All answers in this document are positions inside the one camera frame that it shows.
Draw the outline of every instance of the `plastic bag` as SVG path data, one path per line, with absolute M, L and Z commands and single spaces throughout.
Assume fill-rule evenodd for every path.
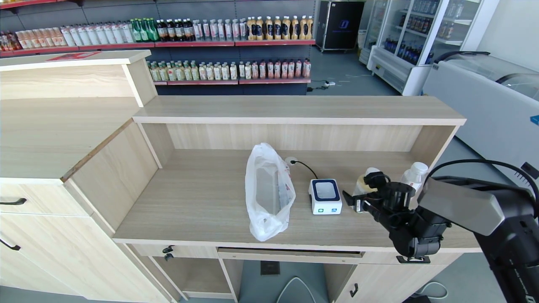
M 286 162 L 268 143 L 255 145 L 245 172 L 251 234 L 266 241 L 288 228 L 296 192 Z

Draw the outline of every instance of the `gray floor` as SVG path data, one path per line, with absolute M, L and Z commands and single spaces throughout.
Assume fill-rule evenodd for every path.
M 326 52 L 321 54 L 317 49 L 311 51 L 313 80 L 328 80 L 336 83 L 326 90 L 316 89 L 309 92 L 311 95 L 397 95 L 398 93 L 378 77 L 371 73 L 357 61 L 355 52 L 343 54 L 342 52 Z M 311 87 L 321 86 L 323 82 L 312 82 Z M 477 154 L 471 151 L 458 139 L 454 139 L 439 163 L 457 159 L 476 158 Z M 507 180 L 496 169 L 485 164 L 458 164 L 441 169 L 438 175 L 453 175 L 471 177 L 493 182 L 506 183 Z M 241 285 L 241 303 L 273 303 L 282 288 L 293 276 L 299 276 L 314 292 L 316 302 L 327 302 L 327 293 L 324 287 L 324 272 L 319 264 L 281 263 L 281 275 L 261 277 L 259 263 L 249 261 L 245 263 L 244 275 Z M 444 300 L 434 300 L 439 303 L 447 302 L 505 302 L 489 267 L 480 253 L 464 254 L 442 273 L 434 278 L 444 284 L 449 296 Z M 430 295 L 442 295 L 442 289 L 433 286 L 427 290 Z M 301 302 L 310 302 L 304 286 L 295 281 L 282 297 L 281 302 L 298 302 L 296 296 L 302 295 Z M 15 288 L 0 287 L 1 303 L 83 303 L 103 302 L 88 301 L 82 297 L 56 295 L 49 293 L 22 291 Z M 228 303 L 232 300 L 191 299 L 191 303 Z

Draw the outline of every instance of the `chest freezer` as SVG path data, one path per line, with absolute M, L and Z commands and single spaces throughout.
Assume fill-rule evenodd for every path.
M 539 73 L 487 52 L 452 52 L 438 58 L 423 94 L 466 117 L 456 136 L 482 157 L 522 168 L 539 185 Z M 496 167 L 515 184 L 528 182 Z

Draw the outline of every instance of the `checkout counter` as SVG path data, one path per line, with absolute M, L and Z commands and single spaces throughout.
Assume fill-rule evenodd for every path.
M 0 238 L 20 247 L 2 245 L 0 284 L 94 300 L 237 302 L 244 261 L 275 260 L 323 263 L 330 302 L 402 302 L 461 254 L 481 251 L 455 226 L 430 264 L 400 264 L 371 215 L 346 206 L 313 215 L 312 176 L 299 166 L 288 229 L 265 242 L 249 231 L 244 178 L 255 144 L 351 192 L 367 167 L 397 179 L 413 162 L 437 162 L 466 121 L 438 99 L 159 96 L 148 55 L 0 60 L 2 137 L 11 138 L 0 142 L 2 164 L 33 161 L 1 171 L 2 202 L 25 203 L 0 205 Z M 85 76 L 73 76 L 82 66 Z M 29 92 L 43 77 L 50 95 Z M 83 79 L 80 94 L 64 89 L 71 79 Z

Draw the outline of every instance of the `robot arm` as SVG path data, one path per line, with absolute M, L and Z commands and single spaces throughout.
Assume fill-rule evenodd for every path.
M 486 181 L 429 179 L 415 190 L 402 183 L 377 184 L 377 192 L 351 197 L 389 231 L 401 263 L 429 263 L 452 223 L 474 233 L 508 302 L 539 303 L 539 226 L 528 190 Z

